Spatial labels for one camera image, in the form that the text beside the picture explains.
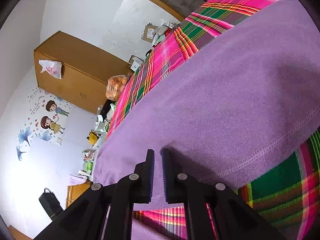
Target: colorful plaid fabric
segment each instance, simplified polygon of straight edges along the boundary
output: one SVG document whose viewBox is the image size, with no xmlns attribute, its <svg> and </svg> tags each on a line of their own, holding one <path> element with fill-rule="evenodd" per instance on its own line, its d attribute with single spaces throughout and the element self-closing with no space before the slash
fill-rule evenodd
<svg viewBox="0 0 320 240">
<path fill-rule="evenodd" d="M 108 137 L 137 102 L 206 44 L 247 17 L 279 0 L 209 0 L 161 41 L 125 87 Z"/>
<path fill-rule="evenodd" d="M 279 0 L 209 0 L 151 52 L 122 93 L 108 136 L 135 104 L 206 44 Z M 300 224 L 298 239 L 320 207 L 320 130 L 283 163 L 236 192 L 277 228 Z M 170 239 L 186 239 L 183 207 L 137 211 L 133 217 Z"/>
</svg>

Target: wall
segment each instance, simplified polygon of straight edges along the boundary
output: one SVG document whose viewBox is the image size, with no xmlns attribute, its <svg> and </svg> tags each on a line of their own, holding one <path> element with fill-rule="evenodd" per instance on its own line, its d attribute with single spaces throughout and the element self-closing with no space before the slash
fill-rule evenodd
<svg viewBox="0 0 320 240">
<path fill-rule="evenodd" d="M 0 142 L 3 179 L 0 182 L 0 214 L 7 225 L 34 238 L 50 222 L 39 203 L 45 187 L 51 189 L 65 207 L 69 174 L 77 174 L 82 166 L 82 151 L 90 147 L 86 137 L 93 128 L 94 114 L 74 107 L 70 113 L 62 145 L 34 138 L 30 152 L 18 161 L 15 146 L 27 96 L 36 86 L 34 69 L 30 69 L 7 104 L 0 119 Z"/>
<path fill-rule="evenodd" d="M 21 0 L 0 30 L 0 116 L 12 93 L 33 65 L 46 0 Z"/>
<path fill-rule="evenodd" d="M 61 30 L 128 61 L 151 48 L 145 25 L 164 21 L 178 22 L 149 0 L 47 0 L 40 40 Z"/>
</svg>

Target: cartoon girl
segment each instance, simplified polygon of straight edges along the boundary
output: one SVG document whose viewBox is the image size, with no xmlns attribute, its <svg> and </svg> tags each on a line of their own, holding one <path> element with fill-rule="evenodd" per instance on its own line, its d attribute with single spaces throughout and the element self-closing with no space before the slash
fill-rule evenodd
<svg viewBox="0 0 320 240">
<path fill-rule="evenodd" d="M 61 127 L 61 125 L 53 122 L 49 117 L 47 116 L 44 116 L 42 117 L 41 119 L 41 122 L 40 122 L 40 125 L 43 129 L 50 129 L 53 131 L 54 134 L 60 132 L 60 133 L 63 133 L 61 132 L 60 129 L 64 130 L 64 128 Z"/>
</svg>

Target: small cardboard box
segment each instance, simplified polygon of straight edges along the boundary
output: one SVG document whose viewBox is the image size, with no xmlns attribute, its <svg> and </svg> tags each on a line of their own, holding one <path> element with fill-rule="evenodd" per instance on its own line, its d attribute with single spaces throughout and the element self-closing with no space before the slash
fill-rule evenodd
<svg viewBox="0 0 320 240">
<path fill-rule="evenodd" d="M 132 55 L 130 57 L 130 60 L 129 60 L 129 64 L 131 64 L 130 68 L 133 70 L 133 71 L 136 71 L 138 69 L 138 67 L 140 67 L 140 65 L 143 63 L 143 60 L 138 58 L 137 56 L 135 55 Z"/>
<path fill-rule="evenodd" d="M 144 41 L 148 41 L 148 42 L 152 43 L 153 37 L 156 34 L 156 29 L 157 28 L 158 28 L 157 26 L 147 25 L 146 28 L 144 29 L 144 33 L 143 33 L 142 39 Z"/>
</svg>

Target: cartoon couple decal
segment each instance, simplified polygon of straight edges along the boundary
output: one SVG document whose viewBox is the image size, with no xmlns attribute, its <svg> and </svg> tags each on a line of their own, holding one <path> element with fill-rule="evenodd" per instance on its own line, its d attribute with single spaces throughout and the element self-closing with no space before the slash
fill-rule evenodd
<svg viewBox="0 0 320 240">
<path fill-rule="evenodd" d="M 48 112 L 56 112 L 57 113 L 57 117 L 58 117 L 57 120 L 59 120 L 59 114 L 64 115 L 64 116 L 68 116 L 68 114 L 69 114 L 68 112 L 66 112 L 63 109 L 61 109 L 61 107 L 57 107 L 57 104 L 53 100 L 48 101 L 45 109 Z M 61 130 L 64 130 L 64 128 L 62 128 L 61 125 L 57 124 L 56 122 L 52 121 L 47 116 L 42 117 L 42 119 L 40 121 L 40 125 L 41 125 L 41 127 L 43 129 L 52 130 L 54 134 L 56 134 L 58 132 L 63 134 L 63 132 Z"/>
</svg>

